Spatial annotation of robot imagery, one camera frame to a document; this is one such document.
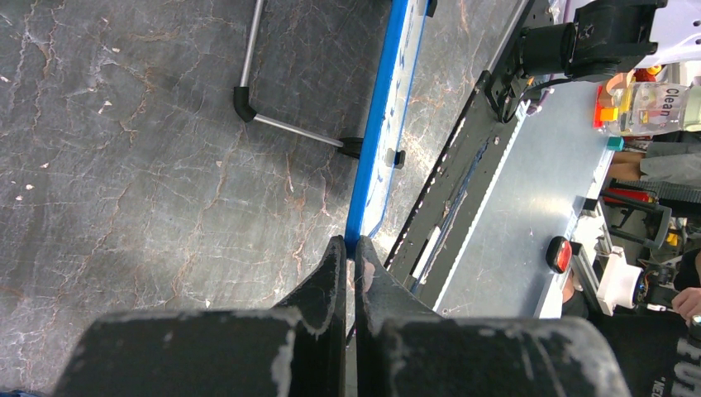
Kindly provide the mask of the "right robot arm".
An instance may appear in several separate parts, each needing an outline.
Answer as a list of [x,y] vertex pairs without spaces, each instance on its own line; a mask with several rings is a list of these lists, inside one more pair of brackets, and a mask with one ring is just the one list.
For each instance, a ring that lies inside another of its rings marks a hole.
[[698,1],[590,1],[569,22],[522,14],[484,93],[507,124],[532,93],[700,58]]

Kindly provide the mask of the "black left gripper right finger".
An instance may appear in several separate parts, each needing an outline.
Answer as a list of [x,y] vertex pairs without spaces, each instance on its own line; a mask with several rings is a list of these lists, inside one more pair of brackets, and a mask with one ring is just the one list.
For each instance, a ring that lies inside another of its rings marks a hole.
[[580,318],[443,318],[355,247],[362,396],[627,396],[603,335]]

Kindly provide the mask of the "bystander hand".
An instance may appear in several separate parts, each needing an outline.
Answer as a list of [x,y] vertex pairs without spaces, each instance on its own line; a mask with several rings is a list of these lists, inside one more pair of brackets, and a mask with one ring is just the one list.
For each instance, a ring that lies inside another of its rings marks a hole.
[[700,315],[700,296],[700,288],[686,288],[672,299],[672,308],[686,323],[690,323],[694,316]]

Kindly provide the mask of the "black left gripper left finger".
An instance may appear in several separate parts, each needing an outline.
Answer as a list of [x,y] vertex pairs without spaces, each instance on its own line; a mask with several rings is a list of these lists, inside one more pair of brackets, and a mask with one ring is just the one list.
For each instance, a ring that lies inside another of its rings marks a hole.
[[57,396],[342,396],[346,247],[269,309],[130,311],[96,319]]

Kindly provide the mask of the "blue framed whiteboard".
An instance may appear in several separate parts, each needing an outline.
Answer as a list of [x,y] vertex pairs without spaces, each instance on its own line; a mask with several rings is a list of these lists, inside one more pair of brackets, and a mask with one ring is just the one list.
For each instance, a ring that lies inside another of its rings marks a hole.
[[427,1],[393,1],[384,35],[351,195],[344,242],[350,257],[359,240],[380,229],[393,173],[389,148],[400,151],[413,76],[426,19]]

